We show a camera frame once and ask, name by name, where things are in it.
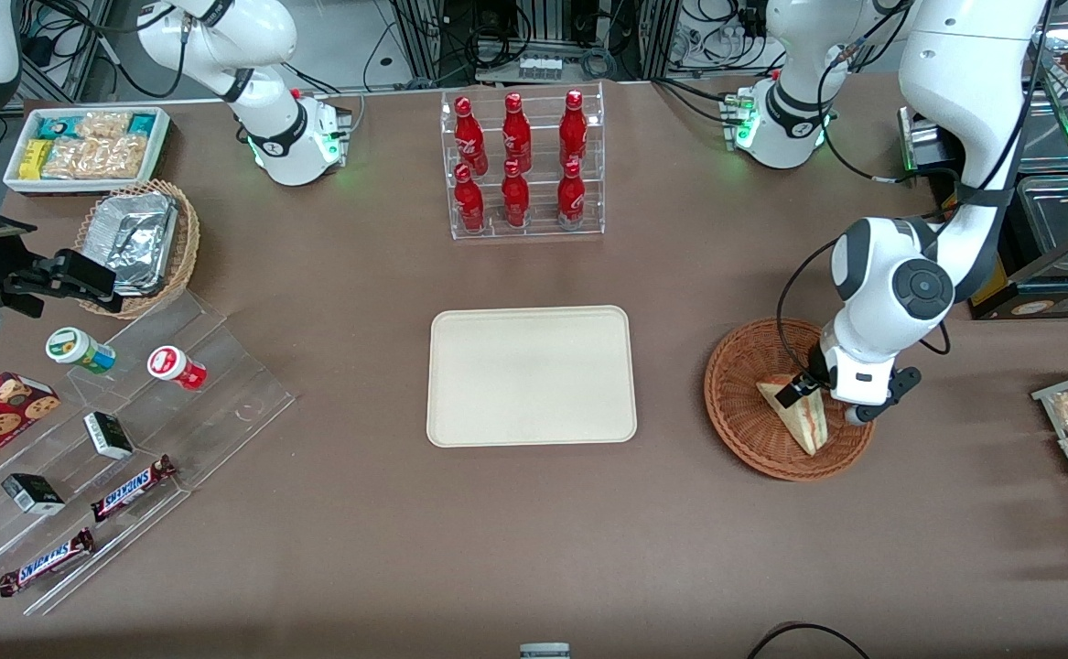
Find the red bottle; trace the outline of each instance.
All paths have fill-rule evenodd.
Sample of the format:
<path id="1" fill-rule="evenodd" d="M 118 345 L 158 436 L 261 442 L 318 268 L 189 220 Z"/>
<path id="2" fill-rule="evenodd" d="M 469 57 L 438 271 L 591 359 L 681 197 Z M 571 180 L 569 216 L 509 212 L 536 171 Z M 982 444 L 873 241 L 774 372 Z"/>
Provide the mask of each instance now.
<path id="1" fill-rule="evenodd" d="M 521 175 L 521 164 L 515 158 L 505 161 L 501 193 L 505 197 L 505 221 L 513 229 L 524 229 L 530 217 L 530 187 L 525 176 Z"/>
<path id="2" fill-rule="evenodd" d="M 521 111 L 521 94 L 505 95 L 505 124 L 501 126 L 505 139 L 505 158 L 515 159 L 522 174 L 534 167 L 534 142 L 530 137 L 530 120 Z"/>
<path id="3" fill-rule="evenodd" d="M 457 176 L 453 195 L 457 198 L 457 211 L 461 216 L 464 231 L 480 234 L 484 231 L 484 199 L 481 189 L 472 181 L 472 172 L 467 163 L 457 163 L 453 174 Z"/>
<path id="4" fill-rule="evenodd" d="M 583 93 L 577 89 L 566 93 L 566 113 L 559 125 L 559 140 L 562 167 L 566 167 L 570 158 L 583 162 L 586 157 L 586 116 L 583 115 Z"/>
<path id="5" fill-rule="evenodd" d="M 563 168 L 566 176 L 559 183 L 559 224 L 566 231 L 575 231 L 583 224 L 583 197 L 586 185 L 579 178 L 581 166 L 578 158 L 571 158 Z"/>
<path id="6" fill-rule="evenodd" d="M 472 116 L 472 104 L 459 96 L 453 107 L 457 110 L 457 151 L 461 162 L 472 168 L 473 176 L 484 176 L 484 172 L 489 171 L 489 159 L 484 155 L 484 132 Z"/>

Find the aluminum foil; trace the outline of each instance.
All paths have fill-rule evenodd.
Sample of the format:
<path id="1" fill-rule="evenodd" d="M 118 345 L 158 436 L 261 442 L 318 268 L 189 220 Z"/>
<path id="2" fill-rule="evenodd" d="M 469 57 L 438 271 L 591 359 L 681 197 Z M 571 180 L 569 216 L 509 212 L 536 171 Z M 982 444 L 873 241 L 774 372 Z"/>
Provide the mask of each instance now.
<path id="1" fill-rule="evenodd" d="M 114 271 L 120 296 L 156 295 L 178 215 L 178 202 L 162 192 L 111 197 L 94 209 L 82 254 Z"/>

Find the wicker basket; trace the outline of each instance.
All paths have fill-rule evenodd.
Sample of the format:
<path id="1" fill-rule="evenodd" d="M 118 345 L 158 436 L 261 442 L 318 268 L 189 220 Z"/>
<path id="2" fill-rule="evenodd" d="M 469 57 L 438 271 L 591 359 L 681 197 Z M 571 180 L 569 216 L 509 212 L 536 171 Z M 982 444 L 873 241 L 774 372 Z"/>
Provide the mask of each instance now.
<path id="1" fill-rule="evenodd" d="M 820 330 L 804 320 L 782 320 L 786 342 L 806 355 Z M 786 481 L 817 481 L 850 467 L 871 441 L 873 423 L 850 425 L 847 406 L 822 393 L 829 439 L 815 455 L 785 429 L 757 391 L 757 380 L 798 370 L 782 349 L 772 317 L 738 327 L 722 339 L 705 371 L 705 406 L 717 434 L 752 468 Z"/>
<path id="2" fill-rule="evenodd" d="M 174 197 L 179 203 L 179 217 L 176 221 L 175 236 L 171 239 L 171 255 L 167 271 L 163 274 L 163 288 L 154 296 L 145 298 L 124 298 L 123 311 L 111 313 L 100 309 L 97 304 L 80 301 L 82 309 L 99 316 L 121 317 L 124 320 L 135 320 L 148 310 L 161 304 L 170 304 L 185 292 L 188 280 L 191 279 L 191 271 L 195 268 L 195 249 L 200 247 L 200 221 L 195 218 L 195 208 L 188 203 L 188 197 L 175 185 L 166 181 L 148 181 L 138 185 L 131 185 L 123 190 L 112 191 L 110 197 L 120 195 L 141 195 L 143 192 L 163 192 L 166 195 Z M 81 251 L 82 244 L 87 241 L 87 230 L 90 230 L 91 218 L 94 217 L 94 208 L 87 214 L 87 221 L 82 222 L 78 230 L 78 239 L 74 241 L 74 249 Z"/>

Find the small black box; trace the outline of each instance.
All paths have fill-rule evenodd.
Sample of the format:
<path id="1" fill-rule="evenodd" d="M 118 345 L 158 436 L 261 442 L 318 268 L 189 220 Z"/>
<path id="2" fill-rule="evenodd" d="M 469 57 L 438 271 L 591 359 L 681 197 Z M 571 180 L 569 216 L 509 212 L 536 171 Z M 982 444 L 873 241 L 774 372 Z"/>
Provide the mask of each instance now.
<path id="1" fill-rule="evenodd" d="M 90 412 L 87 414 L 87 435 L 94 442 L 94 450 L 99 455 L 115 459 L 131 457 L 131 440 L 127 438 L 123 423 L 106 412 Z"/>
<path id="2" fill-rule="evenodd" d="M 52 515 L 65 505 L 49 482 L 36 474 L 10 474 L 1 487 L 22 513 Z"/>

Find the snickers bar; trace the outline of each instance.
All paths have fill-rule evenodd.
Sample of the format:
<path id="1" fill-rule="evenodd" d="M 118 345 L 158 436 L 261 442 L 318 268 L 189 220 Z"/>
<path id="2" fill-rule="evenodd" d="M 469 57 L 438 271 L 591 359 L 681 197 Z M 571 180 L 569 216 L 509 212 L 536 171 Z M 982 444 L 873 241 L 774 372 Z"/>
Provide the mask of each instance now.
<path id="1" fill-rule="evenodd" d="M 2 576 L 0 581 L 1 597 L 17 595 L 33 579 L 38 579 L 45 572 L 57 570 L 58 567 L 61 567 L 62 563 L 66 563 L 70 559 L 76 558 L 76 555 L 83 553 L 94 553 L 94 535 L 91 535 L 90 529 L 78 531 L 78 534 L 73 539 L 62 544 L 58 549 L 42 555 L 35 562 L 20 568 L 20 570 L 6 572 L 6 575 Z"/>
<path id="2" fill-rule="evenodd" d="M 120 509 L 131 505 L 137 498 L 144 496 L 144 492 L 156 487 L 163 478 L 175 474 L 175 467 L 171 464 L 169 456 L 163 455 L 150 464 L 147 469 L 139 472 L 135 478 L 120 485 L 119 489 L 108 493 L 103 501 L 91 504 L 94 509 L 94 521 L 105 521 Z"/>

